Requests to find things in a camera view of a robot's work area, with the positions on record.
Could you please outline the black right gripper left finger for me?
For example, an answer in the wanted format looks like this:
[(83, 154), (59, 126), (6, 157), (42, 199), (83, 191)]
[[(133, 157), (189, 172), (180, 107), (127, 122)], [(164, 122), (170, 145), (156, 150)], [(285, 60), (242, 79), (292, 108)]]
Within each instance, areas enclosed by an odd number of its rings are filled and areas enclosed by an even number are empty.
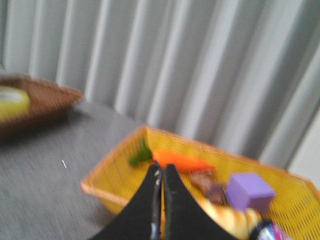
[(161, 238), (162, 168), (154, 163), (124, 209), (92, 240), (159, 240)]

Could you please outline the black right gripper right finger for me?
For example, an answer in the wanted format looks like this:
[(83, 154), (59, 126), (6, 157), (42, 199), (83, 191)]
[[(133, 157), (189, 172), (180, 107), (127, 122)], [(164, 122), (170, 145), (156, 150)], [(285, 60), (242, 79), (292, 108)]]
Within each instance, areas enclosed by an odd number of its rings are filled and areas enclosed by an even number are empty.
[(166, 240), (234, 240), (213, 221), (184, 185), (176, 167), (163, 171)]

